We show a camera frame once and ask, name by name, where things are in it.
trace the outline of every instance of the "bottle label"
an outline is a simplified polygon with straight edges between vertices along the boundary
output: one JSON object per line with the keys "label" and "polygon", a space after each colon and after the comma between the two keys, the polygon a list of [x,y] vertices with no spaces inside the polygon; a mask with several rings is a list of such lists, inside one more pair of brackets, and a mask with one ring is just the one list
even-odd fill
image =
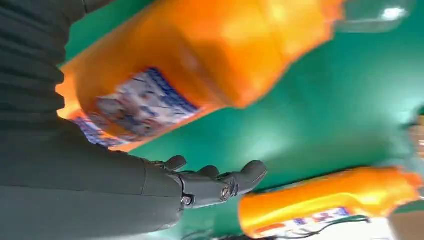
{"label": "bottle label", "polygon": [[[97,97],[96,105],[100,114],[89,112],[88,118],[80,117],[74,122],[80,126],[90,142],[107,147],[152,137],[199,111],[172,88],[156,68],[149,68],[135,75],[118,86],[113,94]],[[92,132],[107,128],[107,125],[104,125],[107,122],[115,123],[133,135],[118,136],[109,141],[105,141],[104,134],[93,137]],[[90,126],[88,134],[84,130],[88,128],[87,126]]]}
{"label": "bottle label", "polygon": [[276,223],[264,228],[256,230],[263,238],[279,236],[286,238],[298,238],[306,233],[319,231],[328,224],[351,217],[345,207],[329,209],[327,211],[318,212],[305,218],[295,218],[285,222]]}

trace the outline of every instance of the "dark gray fabric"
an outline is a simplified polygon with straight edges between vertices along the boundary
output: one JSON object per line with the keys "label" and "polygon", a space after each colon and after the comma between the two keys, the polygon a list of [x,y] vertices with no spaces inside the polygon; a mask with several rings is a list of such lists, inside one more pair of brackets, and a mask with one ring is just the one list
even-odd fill
{"label": "dark gray fabric", "polygon": [[90,144],[57,116],[70,27],[106,2],[0,0],[2,240],[133,235],[181,215],[182,188],[166,172]]}

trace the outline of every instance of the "green surface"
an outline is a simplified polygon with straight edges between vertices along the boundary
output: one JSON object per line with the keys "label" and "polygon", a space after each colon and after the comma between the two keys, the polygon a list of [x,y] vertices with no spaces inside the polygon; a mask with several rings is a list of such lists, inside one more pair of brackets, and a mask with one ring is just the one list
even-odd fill
{"label": "green surface", "polygon": [[[146,1],[120,0],[72,29],[69,57],[141,10]],[[188,160],[186,170],[216,165],[240,169],[262,160],[261,188],[344,168],[410,158],[402,126],[424,104],[424,2],[398,29],[379,34],[339,33],[294,64],[264,99],[245,110],[224,109],[132,152],[164,161]],[[197,231],[240,231],[238,200],[187,210],[173,229],[155,236],[181,238]]]}

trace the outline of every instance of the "robotic hand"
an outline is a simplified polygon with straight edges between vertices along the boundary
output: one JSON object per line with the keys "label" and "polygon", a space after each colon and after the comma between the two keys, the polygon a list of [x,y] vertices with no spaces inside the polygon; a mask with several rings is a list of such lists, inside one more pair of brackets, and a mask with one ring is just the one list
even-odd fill
{"label": "robotic hand", "polygon": [[183,156],[174,156],[167,162],[154,161],[155,166],[168,171],[181,183],[181,204],[184,208],[202,208],[226,202],[231,197],[252,191],[267,174],[261,161],[251,161],[239,172],[220,174],[215,166],[201,170],[176,172],[187,164]]}

